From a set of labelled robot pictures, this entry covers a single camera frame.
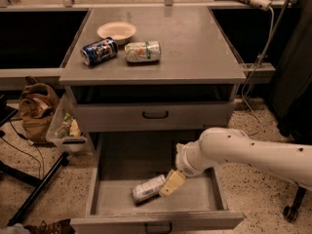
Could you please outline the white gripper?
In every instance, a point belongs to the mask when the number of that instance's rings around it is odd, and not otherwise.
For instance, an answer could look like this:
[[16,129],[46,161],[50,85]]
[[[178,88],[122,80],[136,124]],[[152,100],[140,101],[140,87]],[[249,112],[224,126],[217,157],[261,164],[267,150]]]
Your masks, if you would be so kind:
[[209,163],[204,156],[200,141],[190,141],[186,144],[176,145],[175,166],[178,169],[170,170],[159,195],[168,197],[178,190],[185,182],[186,177],[194,177],[202,174]]

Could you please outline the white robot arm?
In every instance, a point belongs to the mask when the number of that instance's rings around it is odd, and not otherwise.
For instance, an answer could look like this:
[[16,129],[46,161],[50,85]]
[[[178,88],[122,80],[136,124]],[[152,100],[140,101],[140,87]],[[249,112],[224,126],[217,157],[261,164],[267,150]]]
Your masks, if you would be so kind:
[[245,164],[278,178],[312,189],[312,146],[254,140],[237,129],[208,128],[199,138],[176,146],[175,170],[167,175],[159,194],[168,197],[188,177],[218,164]]

